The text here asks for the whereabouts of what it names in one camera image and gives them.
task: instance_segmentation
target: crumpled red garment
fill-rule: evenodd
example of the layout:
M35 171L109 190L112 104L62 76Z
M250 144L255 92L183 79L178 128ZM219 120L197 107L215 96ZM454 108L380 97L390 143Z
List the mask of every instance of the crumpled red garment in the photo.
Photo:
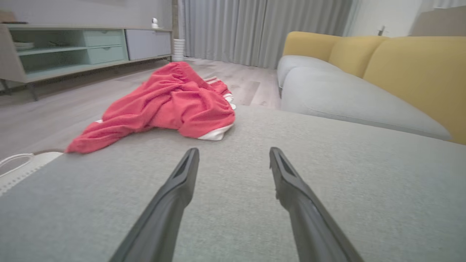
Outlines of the crumpled red garment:
M172 62L115 101L103 114L102 122L91 123L66 152L94 152L153 127L176 129L185 137L199 138L233 124L234 111L223 97L227 93L226 85L209 85L188 63Z

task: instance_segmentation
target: ribbed white container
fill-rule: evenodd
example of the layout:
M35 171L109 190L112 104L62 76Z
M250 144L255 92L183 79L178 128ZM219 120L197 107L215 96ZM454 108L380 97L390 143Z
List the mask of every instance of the ribbed white container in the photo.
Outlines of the ribbed white container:
M185 59L185 40L173 39L173 61L183 61Z

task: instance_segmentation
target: yellow cushion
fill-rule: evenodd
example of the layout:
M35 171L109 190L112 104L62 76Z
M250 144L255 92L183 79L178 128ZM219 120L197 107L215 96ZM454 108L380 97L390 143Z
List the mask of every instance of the yellow cushion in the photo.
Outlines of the yellow cushion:
M307 32L291 32L288 34L283 49L285 55L303 55L329 61L333 45L340 36L314 34Z
M364 79L442 124L466 145L466 37L399 37L374 52Z
M329 63L346 73L362 78L372 54L388 37L357 36L344 37L333 46Z

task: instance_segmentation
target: gray curtain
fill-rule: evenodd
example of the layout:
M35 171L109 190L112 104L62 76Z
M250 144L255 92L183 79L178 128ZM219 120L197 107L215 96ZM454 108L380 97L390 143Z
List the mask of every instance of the gray curtain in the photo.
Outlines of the gray curtain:
M343 35L352 0L185 0L186 55L276 68L292 31Z

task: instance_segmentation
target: cabinet leg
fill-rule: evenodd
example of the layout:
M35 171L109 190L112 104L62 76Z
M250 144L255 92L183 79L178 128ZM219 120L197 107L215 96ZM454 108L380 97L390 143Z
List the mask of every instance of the cabinet leg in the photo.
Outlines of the cabinet leg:
M7 95L11 96L11 89L10 87L8 87L8 83L5 79L0 79L1 80L1 84L3 85L3 88L5 89L5 92Z
M27 83L26 86L29 89L29 92L31 92L31 95L34 101L38 101L39 99L37 98L37 94L35 93L34 83Z

